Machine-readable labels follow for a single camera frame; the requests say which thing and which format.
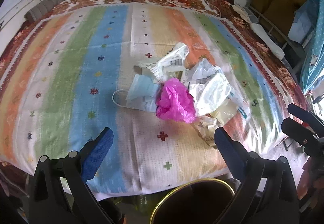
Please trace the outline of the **surgical mask wrapper blue white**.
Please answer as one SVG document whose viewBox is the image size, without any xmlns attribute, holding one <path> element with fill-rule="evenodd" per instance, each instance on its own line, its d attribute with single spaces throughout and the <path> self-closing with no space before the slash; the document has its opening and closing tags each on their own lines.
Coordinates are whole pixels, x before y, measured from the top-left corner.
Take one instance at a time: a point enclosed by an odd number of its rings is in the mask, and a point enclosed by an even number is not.
<svg viewBox="0 0 324 224">
<path fill-rule="evenodd" d="M 232 90 L 228 98 L 237 105 L 237 110 L 243 116 L 244 119 L 247 119 L 251 115 L 251 109 L 248 103 L 244 100 L 240 93 L 237 93 L 235 90 Z"/>
</svg>

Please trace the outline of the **brown floral blanket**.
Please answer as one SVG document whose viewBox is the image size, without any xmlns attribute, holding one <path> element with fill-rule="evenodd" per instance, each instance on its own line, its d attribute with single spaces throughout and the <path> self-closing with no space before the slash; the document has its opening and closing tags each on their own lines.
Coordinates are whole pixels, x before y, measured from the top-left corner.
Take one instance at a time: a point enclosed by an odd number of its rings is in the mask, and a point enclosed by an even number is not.
<svg viewBox="0 0 324 224">
<path fill-rule="evenodd" d="M 41 155 L 61 158 L 105 127 L 114 142 L 90 189 L 105 197 L 149 194 L 225 172 L 220 153 L 192 125 L 116 106 L 138 62 L 179 42 L 188 67 L 206 58 L 251 109 L 225 130 L 267 154 L 285 138 L 290 103 L 305 97 L 284 64 L 227 0 L 65 0 L 23 27 L 1 56 L 1 169 L 15 182 Z"/>
</svg>

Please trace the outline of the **printed paper leaflet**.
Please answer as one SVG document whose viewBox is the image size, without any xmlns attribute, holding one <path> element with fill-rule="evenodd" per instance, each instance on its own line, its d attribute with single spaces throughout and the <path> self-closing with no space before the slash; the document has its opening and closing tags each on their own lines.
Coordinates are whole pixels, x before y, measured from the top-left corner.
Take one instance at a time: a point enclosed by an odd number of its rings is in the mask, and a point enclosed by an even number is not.
<svg viewBox="0 0 324 224">
<path fill-rule="evenodd" d="M 219 72 L 221 72 L 220 67 L 212 65 L 206 58 L 203 58 L 191 69 L 183 71 L 180 82 L 186 86 L 189 84 L 206 84 Z"/>
</svg>

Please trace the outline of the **white medicine box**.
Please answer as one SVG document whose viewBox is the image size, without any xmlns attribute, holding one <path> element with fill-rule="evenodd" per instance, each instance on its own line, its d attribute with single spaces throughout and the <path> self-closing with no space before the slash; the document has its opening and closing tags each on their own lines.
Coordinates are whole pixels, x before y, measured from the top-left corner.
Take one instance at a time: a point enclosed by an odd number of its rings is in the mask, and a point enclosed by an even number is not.
<svg viewBox="0 0 324 224">
<path fill-rule="evenodd" d="M 170 78 L 180 79 L 186 71 L 182 59 L 175 59 L 170 62 L 138 62 L 137 66 L 142 68 L 142 74 L 150 74 L 158 82 L 165 82 Z"/>
</svg>

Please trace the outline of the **black bin with gold rim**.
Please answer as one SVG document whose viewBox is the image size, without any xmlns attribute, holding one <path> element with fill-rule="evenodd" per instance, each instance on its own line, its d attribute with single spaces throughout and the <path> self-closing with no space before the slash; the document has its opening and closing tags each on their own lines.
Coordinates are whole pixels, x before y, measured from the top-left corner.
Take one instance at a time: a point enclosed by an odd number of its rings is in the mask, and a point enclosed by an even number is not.
<svg viewBox="0 0 324 224">
<path fill-rule="evenodd" d="M 154 208 L 150 223 L 215 223 L 234 197 L 217 178 L 191 181 L 170 191 Z"/>
</svg>

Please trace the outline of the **cream foil wrapper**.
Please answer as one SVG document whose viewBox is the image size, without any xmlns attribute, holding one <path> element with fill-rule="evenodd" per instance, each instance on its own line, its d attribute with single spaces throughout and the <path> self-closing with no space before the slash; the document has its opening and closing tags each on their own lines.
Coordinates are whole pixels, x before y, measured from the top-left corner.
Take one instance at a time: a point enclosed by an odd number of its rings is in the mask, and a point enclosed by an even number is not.
<svg viewBox="0 0 324 224">
<path fill-rule="evenodd" d="M 192 126 L 209 147 L 217 149 L 214 137 L 215 130 L 226 125 L 237 112 L 236 106 L 219 107 L 212 113 L 198 117 Z"/>
</svg>

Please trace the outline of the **metal bed rail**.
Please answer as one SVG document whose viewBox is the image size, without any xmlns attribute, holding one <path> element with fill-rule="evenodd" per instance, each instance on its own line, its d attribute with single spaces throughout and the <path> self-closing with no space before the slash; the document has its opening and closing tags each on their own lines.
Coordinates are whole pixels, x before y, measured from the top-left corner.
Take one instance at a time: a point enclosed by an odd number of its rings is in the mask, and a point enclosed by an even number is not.
<svg viewBox="0 0 324 224">
<path fill-rule="evenodd" d="M 282 59 L 283 64 L 292 74 L 296 82 L 300 82 L 300 73 L 305 59 L 305 51 L 301 44 L 291 40 L 287 35 L 279 30 L 269 19 L 254 7 L 248 6 L 244 8 L 249 14 L 253 23 L 260 24 L 266 35 L 283 50 L 285 56 Z"/>
</svg>

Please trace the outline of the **white barcode plastic wrapper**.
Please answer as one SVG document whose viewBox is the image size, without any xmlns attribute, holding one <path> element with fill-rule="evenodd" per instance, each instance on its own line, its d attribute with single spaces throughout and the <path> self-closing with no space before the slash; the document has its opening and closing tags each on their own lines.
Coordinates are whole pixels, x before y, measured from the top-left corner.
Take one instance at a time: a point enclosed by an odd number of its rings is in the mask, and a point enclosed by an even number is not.
<svg viewBox="0 0 324 224">
<path fill-rule="evenodd" d="M 184 43 L 177 43 L 172 50 L 169 51 L 163 58 L 159 59 L 157 62 L 170 62 L 175 59 L 182 59 L 183 65 L 186 60 L 187 55 L 189 54 L 188 46 Z"/>
</svg>

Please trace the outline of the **white bed headboard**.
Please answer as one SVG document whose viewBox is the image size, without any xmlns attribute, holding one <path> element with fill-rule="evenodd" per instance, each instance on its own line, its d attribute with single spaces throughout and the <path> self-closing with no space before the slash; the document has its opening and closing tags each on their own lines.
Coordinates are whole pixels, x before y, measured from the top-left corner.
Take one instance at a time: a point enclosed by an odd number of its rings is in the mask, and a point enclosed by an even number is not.
<svg viewBox="0 0 324 224">
<path fill-rule="evenodd" d="M 1 17 L 1 53 L 25 22 L 25 14 L 43 0 L 20 0 Z"/>
</svg>

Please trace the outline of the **pink plastic bag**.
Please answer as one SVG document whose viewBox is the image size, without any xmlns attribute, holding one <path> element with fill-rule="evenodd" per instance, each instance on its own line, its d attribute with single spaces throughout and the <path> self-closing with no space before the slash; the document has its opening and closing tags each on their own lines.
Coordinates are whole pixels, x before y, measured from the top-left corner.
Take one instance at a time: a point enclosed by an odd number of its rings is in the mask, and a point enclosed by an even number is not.
<svg viewBox="0 0 324 224">
<path fill-rule="evenodd" d="M 187 124 L 196 119 L 193 96 L 177 78 L 171 78 L 163 84 L 156 104 L 159 119 Z"/>
</svg>

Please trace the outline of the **striped colourful bed mat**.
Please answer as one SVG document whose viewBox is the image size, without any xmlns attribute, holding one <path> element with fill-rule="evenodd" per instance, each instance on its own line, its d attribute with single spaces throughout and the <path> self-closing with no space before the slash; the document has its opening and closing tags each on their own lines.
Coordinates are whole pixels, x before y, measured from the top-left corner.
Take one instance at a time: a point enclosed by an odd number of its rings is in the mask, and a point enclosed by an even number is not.
<svg viewBox="0 0 324 224">
<path fill-rule="evenodd" d="M 282 62 L 243 20 L 143 3 L 41 20 L 1 65 L 1 160 L 28 174 L 108 127 L 113 144 L 91 191 L 150 194 L 222 175 L 214 132 L 266 154 L 293 103 Z"/>
</svg>

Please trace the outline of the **blue patterned fabric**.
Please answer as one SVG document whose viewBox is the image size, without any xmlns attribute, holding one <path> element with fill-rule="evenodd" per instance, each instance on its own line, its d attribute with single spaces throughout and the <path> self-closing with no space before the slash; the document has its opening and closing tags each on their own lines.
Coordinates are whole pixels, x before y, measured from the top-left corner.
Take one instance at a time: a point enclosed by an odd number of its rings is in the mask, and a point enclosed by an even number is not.
<svg viewBox="0 0 324 224">
<path fill-rule="evenodd" d="M 323 76 L 323 0 L 307 0 L 295 11 L 288 37 L 304 48 L 300 86 L 307 93 Z"/>
</svg>

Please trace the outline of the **grey folded cloth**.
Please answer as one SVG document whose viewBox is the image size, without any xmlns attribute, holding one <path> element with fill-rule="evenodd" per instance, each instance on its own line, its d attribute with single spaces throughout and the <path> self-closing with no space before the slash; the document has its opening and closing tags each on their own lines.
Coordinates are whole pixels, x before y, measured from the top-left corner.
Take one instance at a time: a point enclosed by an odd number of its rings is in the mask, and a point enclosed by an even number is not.
<svg viewBox="0 0 324 224">
<path fill-rule="evenodd" d="M 30 23 L 35 22 L 63 1 L 43 0 L 25 14 L 25 19 Z"/>
</svg>

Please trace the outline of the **blue surgical face mask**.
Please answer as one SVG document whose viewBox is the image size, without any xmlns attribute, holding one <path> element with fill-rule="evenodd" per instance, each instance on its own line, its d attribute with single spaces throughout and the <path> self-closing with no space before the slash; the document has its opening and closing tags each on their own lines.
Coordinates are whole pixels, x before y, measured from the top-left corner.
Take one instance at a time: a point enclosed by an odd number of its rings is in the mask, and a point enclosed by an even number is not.
<svg viewBox="0 0 324 224">
<path fill-rule="evenodd" d="M 128 90 L 119 89 L 112 95 L 113 103 L 121 108 L 155 113 L 161 86 L 149 76 L 136 74 Z"/>
</svg>

